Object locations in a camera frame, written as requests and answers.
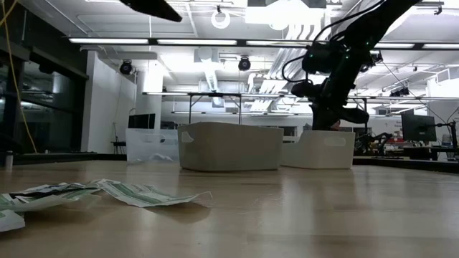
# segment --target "white plastic bin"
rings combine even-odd
[[[128,162],[178,161],[177,130],[126,129]]]
[[[304,131],[297,143],[285,143],[282,166],[311,169],[349,169],[355,133]]]
[[[180,166],[196,171],[275,170],[283,129],[227,123],[179,127]]]

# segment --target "computer monitor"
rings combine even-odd
[[[154,129],[155,117],[155,114],[130,115],[128,128]]]
[[[435,118],[424,115],[402,114],[404,140],[437,141]]]

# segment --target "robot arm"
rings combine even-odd
[[[292,94],[312,100],[313,130],[329,130],[338,119],[366,123],[363,110],[344,108],[354,81],[364,64],[371,63],[370,50],[382,39],[388,28],[408,9],[422,0],[386,0],[373,11],[352,22],[330,42],[314,42],[303,59],[306,73],[329,73],[322,85],[301,82]]]

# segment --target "paper scrap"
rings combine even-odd
[[[210,195],[210,192],[206,192],[193,196],[176,197],[162,193],[156,190],[154,186],[121,183],[106,179],[94,183],[116,199],[141,208],[182,204],[196,200],[198,196],[204,194]]]
[[[29,188],[15,193],[0,195],[0,211],[39,211],[42,209],[78,201],[83,196],[100,189],[95,185],[81,183],[59,183]]]
[[[0,211],[0,232],[20,229],[26,226],[24,218],[11,210]]]

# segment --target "table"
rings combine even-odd
[[[124,147],[126,147],[125,141],[114,141],[113,144],[113,154],[126,154]]]
[[[411,159],[432,159],[438,161],[438,153],[454,153],[454,148],[445,147],[404,147],[404,151]]]
[[[0,171],[0,192],[109,178],[180,196],[211,191],[205,206],[128,206],[102,193],[86,211],[26,214],[0,234],[2,258],[457,257],[454,175],[396,168],[200,173],[177,164],[85,161]]]

